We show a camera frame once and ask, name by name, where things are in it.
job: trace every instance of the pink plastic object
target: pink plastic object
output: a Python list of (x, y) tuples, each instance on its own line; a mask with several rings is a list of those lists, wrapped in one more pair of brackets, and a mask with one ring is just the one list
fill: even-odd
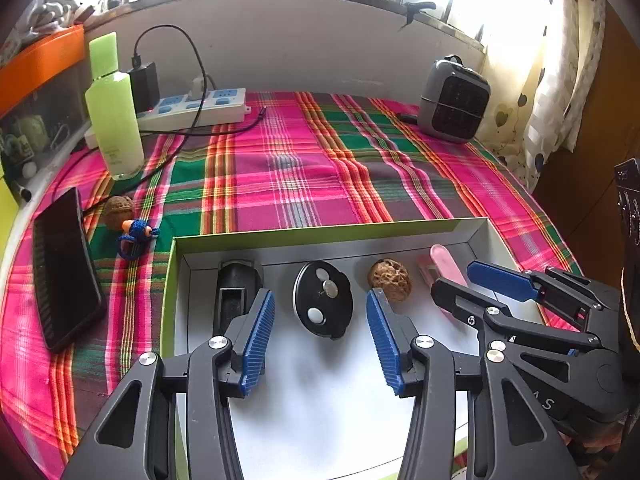
[[(436, 244), (431, 247), (429, 254), (420, 254), (418, 256), (418, 268), (429, 290), (431, 290), (431, 285), (438, 278), (447, 278), (459, 285), (467, 286), (465, 277), (445, 246)], [(448, 314), (449, 317), (452, 317), (450, 312), (444, 309), (441, 310)]]

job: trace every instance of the tablecloth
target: tablecloth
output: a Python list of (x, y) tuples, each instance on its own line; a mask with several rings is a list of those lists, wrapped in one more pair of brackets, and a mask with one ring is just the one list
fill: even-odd
[[(0, 407), (48, 478), (60, 477), (133, 360), (159, 349), (174, 236), (477, 216), (491, 219), (523, 268), (579, 272), (549, 218), (484, 147), (427, 137), (396, 119), (396, 112), (415, 114), (415, 106), (308, 92), (248, 94), (248, 105), (253, 110), (245, 123), (268, 107), (253, 130), (190, 138), (164, 171), (132, 194), (138, 215), (160, 228), (137, 261), (117, 257), (118, 233), (100, 222), (100, 210), (84, 218), (108, 315), (58, 355), (44, 348), (33, 293), (31, 227), (24, 233), (0, 312)], [(145, 171), (181, 140), (171, 134), (145, 137)], [(72, 155), (65, 168), (79, 156)], [(111, 180), (96, 152), (69, 173), (58, 193), (78, 187), (86, 208), (128, 184)], [(52, 186), (38, 211), (51, 202), (51, 191)], [(553, 315), (545, 319), (562, 326)]]

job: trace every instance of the shallow box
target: shallow box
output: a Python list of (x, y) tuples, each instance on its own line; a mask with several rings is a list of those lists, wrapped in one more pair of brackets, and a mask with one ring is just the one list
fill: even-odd
[[(409, 298), (394, 305), (419, 333), (450, 350), (478, 355), (477, 333), (452, 322), (435, 306), (416, 259), (433, 244), (447, 246), (466, 275), (478, 259), (517, 269), (508, 248), (486, 218), (358, 224), (174, 238), (164, 290), (161, 355), (193, 351), (212, 336), (220, 262), (244, 259), (262, 266), (264, 286), (276, 299), (276, 318), (265, 374), (247, 399), (231, 399), (238, 454), (246, 480), (378, 480), (397, 473), (413, 399), (386, 386), (369, 332), (367, 271), (390, 256), (412, 279)], [(298, 271), (325, 260), (351, 281), (353, 318), (339, 340), (308, 332), (292, 307)], [(515, 317), (542, 322), (537, 305), (473, 286), (508, 304)], [(466, 449), (466, 393), (456, 394), (456, 453)], [(178, 396), (177, 439), (184, 444), (184, 394)], [(184, 448), (177, 445), (178, 472)]]

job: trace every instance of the blue gripper pad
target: blue gripper pad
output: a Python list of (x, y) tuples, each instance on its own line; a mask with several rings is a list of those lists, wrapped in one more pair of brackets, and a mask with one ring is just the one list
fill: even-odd
[(396, 395), (400, 395), (404, 390), (404, 380), (400, 369), (400, 352), (386, 323), (385, 314), (378, 303), (378, 298), (372, 290), (367, 294), (367, 321), (386, 384), (393, 388)]
[(538, 298), (538, 290), (531, 280), (515, 270), (474, 261), (466, 268), (466, 275), (472, 283), (516, 301), (523, 302)]
[(275, 317), (276, 303), (273, 293), (269, 291), (262, 302), (242, 357), (242, 375), (239, 387), (244, 396), (249, 395), (251, 389), (258, 383)]

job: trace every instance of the power adapter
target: power adapter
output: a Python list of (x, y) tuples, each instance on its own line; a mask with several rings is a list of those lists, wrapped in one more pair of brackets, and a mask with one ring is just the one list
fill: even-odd
[(136, 113), (146, 112), (153, 109), (160, 100), (160, 90), (158, 88), (158, 74), (156, 74), (156, 64), (140, 64), (140, 56), (132, 59), (133, 68), (129, 70), (131, 78), (131, 92), (133, 94), (133, 105)]

